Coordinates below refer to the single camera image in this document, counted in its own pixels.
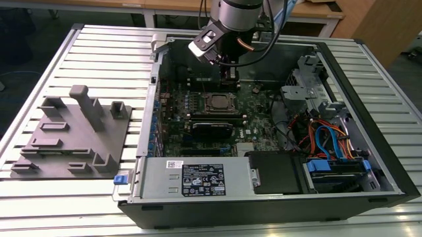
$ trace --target copper pipe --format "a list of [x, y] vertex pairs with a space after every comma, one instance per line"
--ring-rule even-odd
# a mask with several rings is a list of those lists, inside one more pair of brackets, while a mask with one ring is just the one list
[[237, 43], [239, 43], [240, 46], [244, 47], [248, 51], [253, 52], [255, 48], [251, 47], [247, 43], [244, 43], [240, 38], [237, 38]]

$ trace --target motherboard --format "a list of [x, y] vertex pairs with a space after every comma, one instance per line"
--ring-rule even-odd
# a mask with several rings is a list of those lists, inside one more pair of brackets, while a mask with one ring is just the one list
[[240, 83], [236, 92], [191, 91], [163, 86], [161, 118], [165, 157], [243, 156], [243, 151], [277, 151], [268, 93]]

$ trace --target yellow wire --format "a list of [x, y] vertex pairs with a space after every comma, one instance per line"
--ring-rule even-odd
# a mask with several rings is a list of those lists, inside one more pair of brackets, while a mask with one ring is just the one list
[[350, 157], [352, 158], [354, 156], [351, 155], [351, 151], [350, 151], [350, 139], [347, 139], [346, 143], [347, 143], [347, 152], [348, 152]]

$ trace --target barcode sticker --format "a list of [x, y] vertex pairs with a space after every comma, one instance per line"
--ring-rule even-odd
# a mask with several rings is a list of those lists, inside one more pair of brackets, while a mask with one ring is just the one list
[[167, 169], [181, 169], [183, 161], [181, 160], [168, 160], [167, 161]]

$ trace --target warning symbol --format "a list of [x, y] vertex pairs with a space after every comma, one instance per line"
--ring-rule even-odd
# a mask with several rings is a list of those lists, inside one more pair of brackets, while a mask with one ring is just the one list
[[191, 178], [183, 179], [183, 185], [191, 185]]

